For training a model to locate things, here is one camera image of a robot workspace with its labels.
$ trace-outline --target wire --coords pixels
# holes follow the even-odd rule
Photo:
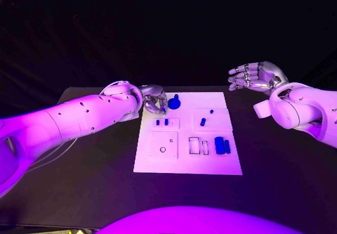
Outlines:
[[[28,169],[28,170],[25,171],[25,173],[30,172],[31,170],[37,169],[38,167],[47,165],[50,162],[53,162],[53,161],[64,154],[64,152],[70,149],[70,147],[71,147],[73,143],[76,142],[76,140],[77,140],[77,138],[73,140],[71,144],[69,145],[69,147],[66,148],[66,150],[63,151],[63,153],[61,153],[54,159],[51,159],[48,162],[43,163],[43,164],[38,165],[37,167]]]
[[[115,82],[112,82],[109,85],[106,85],[105,88],[102,89],[99,95],[103,94],[103,91],[105,91],[105,89],[106,89],[107,87],[110,87],[113,84],[116,84],[116,83],[119,83],[119,82],[122,82],[122,81],[115,81]],[[64,154],[64,152],[70,149],[70,147],[71,147],[73,143],[76,142],[76,140],[77,140],[77,138],[73,140],[73,142],[71,142],[71,144],[69,145],[69,147],[66,148],[66,150],[61,152],[61,154],[60,154],[54,159],[51,159],[48,162],[43,163],[43,164],[38,165],[37,167],[28,169],[28,170],[25,171],[25,173],[30,172],[31,170],[37,169],[38,167],[47,165],[50,162],[53,162],[53,161]],[[38,159],[38,160],[31,164],[31,166],[33,166],[35,163],[38,163],[41,160],[44,160],[44,159],[59,150],[59,148],[61,147],[61,145],[63,145],[63,144],[60,144],[60,145],[57,146],[57,148],[56,148],[41,159]]]

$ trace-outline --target table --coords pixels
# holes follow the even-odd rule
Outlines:
[[[67,88],[59,103],[99,93]],[[28,172],[0,199],[0,223],[102,228],[167,206],[234,210],[305,233],[337,230],[337,152],[306,133],[259,119],[262,93],[227,86],[164,87],[223,92],[243,175],[133,173],[141,117],[77,139],[64,155]]]

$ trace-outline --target silver hand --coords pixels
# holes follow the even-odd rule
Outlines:
[[[270,62],[247,63],[228,71],[234,76],[227,78],[231,83],[228,90],[249,88],[270,95],[273,90],[287,84],[287,78],[279,67]]]
[[[138,87],[143,100],[145,110],[154,114],[164,114],[167,111],[167,95],[159,85],[142,85]]]

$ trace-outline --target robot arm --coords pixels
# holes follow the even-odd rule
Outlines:
[[[99,95],[87,95],[44,110],[0,119],[0,197],[48,149],[116,122],[136,118],[142,103],[151,113],[165,112],[167,96],[161,86],[135,87],[119,81],[106,86]]]
[[[306,132],[318,141],[337,148],[337,92],[289,83],[270,62],[236,67],[227,78],[228,90],[243,87],[263,92],[269,99],[253,105],[257,117],[272,116],[286,129]]]

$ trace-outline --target small blue piece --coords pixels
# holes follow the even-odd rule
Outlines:
[[[179,107],[179,100],[177,94],[174,95],[174,98],[171,98],[167,102],[167,106],[169,109],[175,110]]]
[[[215,143],[215,154],[223,155],[224,154],[224,143],[223,143],[223,137],[215,137],[214,138],[214,143]]]
[[[226,153],[230,154],[228,141],[224,140]]]
[[[204,126],[204,123],[205,123],[205,118],[201,118],[200,126]]]

